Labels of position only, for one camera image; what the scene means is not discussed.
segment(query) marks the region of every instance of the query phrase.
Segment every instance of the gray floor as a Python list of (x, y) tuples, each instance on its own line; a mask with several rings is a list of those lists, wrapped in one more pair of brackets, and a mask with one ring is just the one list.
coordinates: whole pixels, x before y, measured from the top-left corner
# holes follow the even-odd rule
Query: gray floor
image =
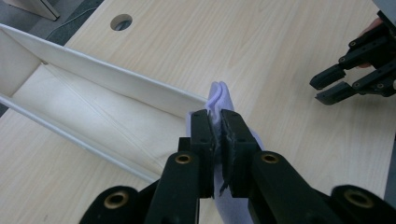
[[(93, 10), (103, 0), (48, 0), (61, 14), (57, 21), (41, 18), (30, 12), (21, 10), (0, 1), (0, 23), (17, 28), (31, 35), (36, 35), (51, 42), (64, 45), (73, 33), (88, 19)], [(0, 116), (7, 110), (0, 105)], [(389, 178), (385, 200), (396, 207), (396, 149), (392, 153), (389, 167)]]

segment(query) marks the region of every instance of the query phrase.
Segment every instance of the black cable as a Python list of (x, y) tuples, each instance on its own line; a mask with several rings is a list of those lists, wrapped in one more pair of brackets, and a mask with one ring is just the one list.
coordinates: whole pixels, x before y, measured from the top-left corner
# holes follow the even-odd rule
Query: black cable
[(72, 22), (72, 21), (75, 21), (76, 19), (78, 19), (78, 18), (80, 18), (81, 16), (85, 15), (85, 13), (87, 13), (87, 12), (89, 12), (89, 11), (96, 10), (96, 9), (97, 9), (97, 7), (93, 7), (93, 8), (87, 9), (87, 10), (85, 10), (84, 12), (82, 12), (81, 14), (79, 14), (78, 16), (76, 16), (75, 18), (71, 19), (70, 21), (67, 21), (67, 22), (65, 22), (64, 24), (62, 24), (62, 25), (56, 27), (55, 29), (53, 29), (53, 30), (49, 33), (49, 35), (47, 35), (47, 37), (46, 37), (45, 39), (48, 40), (48, 39), (50, 38), (50, 36), (51, 36), (55, 31), (57, 31), (59, 28), (62, 28), (62, 27), (64, 27), (64, 26), (66, 26), (68, 23), (70, 23), (70, 22)]

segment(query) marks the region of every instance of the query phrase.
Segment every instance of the folded cloth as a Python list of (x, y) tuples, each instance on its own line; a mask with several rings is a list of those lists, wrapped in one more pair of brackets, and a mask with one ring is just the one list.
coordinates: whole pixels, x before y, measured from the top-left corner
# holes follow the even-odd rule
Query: folded cloth
[[(213, 82), (209, 99), (205, 104), (206, 110), (210, 112), (210, 118), (212, 120), (213, 132), (216, 139), (215, 148), (215, 172), (214, 172), (214, 185), (215, 185), (215, 203), (219, 210), (219, 214), (226, 224), (233, 223), (253, 223), (248, 212), (248, 199), (235, 199), (231, 196), (230, 189), (225, 189), (221, 195), (220, 189), (224, 183), (222, 178), (222, 167), (221, 167), (221, 109), (227, 109), (233, 111), (233, 101), (231, 100), (230, 93), (227, 85), (224, 82)], [(251, 131), (256, 141), (262, 150), (264, 147), (262, 141), (257, 134)], [(187, 117), (187, 135), (191, 136), (190, 133), (190, 117)]]

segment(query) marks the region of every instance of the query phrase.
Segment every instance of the white tray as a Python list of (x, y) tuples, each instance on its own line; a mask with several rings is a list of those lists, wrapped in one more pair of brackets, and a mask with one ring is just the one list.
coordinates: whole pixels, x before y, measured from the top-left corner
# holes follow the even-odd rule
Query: white tray
[(0, 24), (0, 102), (154, 181), (205, 99)]

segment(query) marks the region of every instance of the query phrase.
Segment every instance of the light wood tabletop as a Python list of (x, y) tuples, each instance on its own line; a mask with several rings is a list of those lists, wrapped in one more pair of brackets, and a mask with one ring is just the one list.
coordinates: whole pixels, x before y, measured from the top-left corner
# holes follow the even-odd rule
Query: light wood tabletop
[[(206, 97), (230, 88), (235, 110), (315, 189), (351, 184), (384, 196), (395, 101), (323, 105), (309, 80), (335, 64), (378, 9), (360, 0), (106, 0), (67, 47)], [(121, 14), (130, 27), (114, 31)], [(371, 69), (348, 71), (349, 83)], [(11, 110), (0, 118), (0, 222), (76, 223), (103, 190), (148, 183)], [(221, 223), (204, 200), (202, 223)]]

